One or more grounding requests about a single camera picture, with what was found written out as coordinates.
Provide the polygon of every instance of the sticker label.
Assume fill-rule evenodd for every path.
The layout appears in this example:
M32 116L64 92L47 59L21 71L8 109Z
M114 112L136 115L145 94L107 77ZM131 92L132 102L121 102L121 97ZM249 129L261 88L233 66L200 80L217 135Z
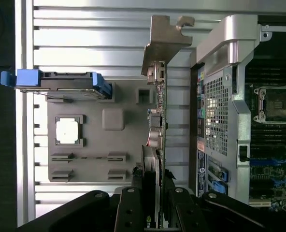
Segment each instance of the sticker label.
M203 81L204 80L204 72L202 71L200 74L200 80Z
M205 193L205 156L205 153L197 151L197 197L201 197Z
M204 152L204 142L197 141L197 149Z

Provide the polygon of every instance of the metal mesh grille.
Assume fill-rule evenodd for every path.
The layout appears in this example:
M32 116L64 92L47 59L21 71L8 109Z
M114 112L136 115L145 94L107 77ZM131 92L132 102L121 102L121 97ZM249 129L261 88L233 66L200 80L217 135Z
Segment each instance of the metal mesh grille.
M205 146L227 155L228 89L223 78L205 84Z

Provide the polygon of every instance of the circuit board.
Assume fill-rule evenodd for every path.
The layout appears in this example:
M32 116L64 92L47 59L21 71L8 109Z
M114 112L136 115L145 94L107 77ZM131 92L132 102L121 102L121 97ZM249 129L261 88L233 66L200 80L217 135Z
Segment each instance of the circuit board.
M286 212L286 63L254 61L246 74L252 115L249 204Z
M165 192L165 183L163 175L165 173L165 147L166 147L166 130L168 128L167 124L167 73L166 73L166 64L163 72L163 78L160 83L157 84L156 91L157 91L157 111L160 112L161 115L161 127L160 127L160 134L161 134L161 147L157 150L159 159L160 159L160 169L161 169L161 203L160 203L160 226L163 226L164 221L164 214L163 214L163 205L164 205L164 192Z

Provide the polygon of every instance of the capacitor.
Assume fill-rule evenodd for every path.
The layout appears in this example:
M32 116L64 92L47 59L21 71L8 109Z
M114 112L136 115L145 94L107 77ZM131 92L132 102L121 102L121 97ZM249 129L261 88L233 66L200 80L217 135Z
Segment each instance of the capacitor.
M149 132L149 140L158 140L158 136L159 136L159 131L155 131L155 130L151 130Z
M158 140L149 140L148 146L158 148Z

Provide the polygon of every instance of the cpu socket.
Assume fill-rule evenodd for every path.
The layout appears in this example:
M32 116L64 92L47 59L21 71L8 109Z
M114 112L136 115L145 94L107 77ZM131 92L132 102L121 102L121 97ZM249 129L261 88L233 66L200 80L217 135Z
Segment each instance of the cpu socket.
M55 145L58 147L83 147L83 124L85 115L58 115L55 117L56 137Z
M254 90L258 95L258 115L254 121L265 124L286 124L286 86L260 87Z

